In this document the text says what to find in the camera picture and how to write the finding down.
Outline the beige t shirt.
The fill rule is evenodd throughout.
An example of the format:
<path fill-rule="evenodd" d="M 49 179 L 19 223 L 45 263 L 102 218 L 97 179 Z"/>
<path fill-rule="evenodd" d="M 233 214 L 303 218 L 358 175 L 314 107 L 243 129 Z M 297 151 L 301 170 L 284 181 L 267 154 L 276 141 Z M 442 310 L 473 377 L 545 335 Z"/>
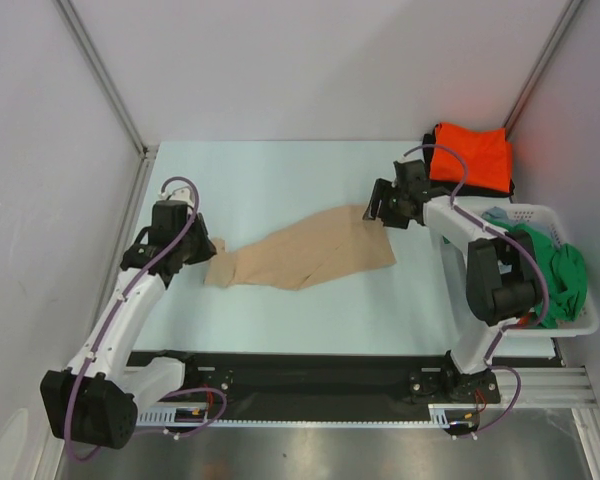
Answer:
<path fill-rule="evenodd" d="M 234 251 L 214 238 L 217 253 L 204 284 L 298 291 L 390 267 L 396 258 L 386 229 L 378 220 L 365 220 L 365 210 L 362 205 L 324 210 Z"/>

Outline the white plastic laundry basket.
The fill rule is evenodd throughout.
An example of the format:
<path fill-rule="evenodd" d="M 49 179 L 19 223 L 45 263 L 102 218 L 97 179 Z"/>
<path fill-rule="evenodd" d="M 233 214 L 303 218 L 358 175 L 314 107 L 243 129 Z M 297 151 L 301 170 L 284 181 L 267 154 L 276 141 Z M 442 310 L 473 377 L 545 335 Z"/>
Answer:
<path fill-rule="evenodd" d="M 481 214 L 492 207 L 507 211 L 511 223 L 492 224 Z M 547 282 L 549 310 L 534 327 L 512 330 L 511 337 L 575 337 L 589 335 L 599 326 L 593 301 L 588 294 L 588 277 L 581 252 L 570 243 L 558 215 L 551 208 L 533 204 L 468 203 L 463 209 L 485 222 L 507 230 L 522 229 L 532 236 L 536 262 Z"/>

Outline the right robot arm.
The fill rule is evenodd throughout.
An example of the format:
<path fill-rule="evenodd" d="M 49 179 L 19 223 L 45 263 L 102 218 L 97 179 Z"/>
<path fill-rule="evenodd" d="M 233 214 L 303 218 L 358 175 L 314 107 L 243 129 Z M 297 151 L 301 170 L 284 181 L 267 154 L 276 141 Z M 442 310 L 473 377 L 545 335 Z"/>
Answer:
<path fill-rule="evenodd" d="M 397 161 L 394 171 L 394 179 L 375 181 L 364 219 L 399 229 L 416 222 L 456 247 L 466 260 L 465 297 L 473 316 L 440 371 L 410 379 L 411 395 L 415 401 L 468 403 L 493 383 L 491 361 L 505 332 L 547 298 L 548 288 L 527 232 L 496 227 L 460 206 L 431 185 L 421 160 Z"/>

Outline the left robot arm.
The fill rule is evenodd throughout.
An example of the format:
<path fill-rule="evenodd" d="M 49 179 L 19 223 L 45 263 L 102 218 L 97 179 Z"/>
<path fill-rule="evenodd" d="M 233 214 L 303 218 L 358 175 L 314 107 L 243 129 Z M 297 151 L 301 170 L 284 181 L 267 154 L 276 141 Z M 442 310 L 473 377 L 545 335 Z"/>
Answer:
<path fill-rule="evenodd" d="M 120 449 L 138 417 L 173 393 L 194 397 L 203 380 L 193 354 L 163 350 L 130 376 L 124 374 L 153 308 L 183 267 L 216 253 L 193 201 L 157 201 L 151 223 L 124 252 L 110 300 L 79 352 L 44 375 L 40 392 L 53 435 Z"/>

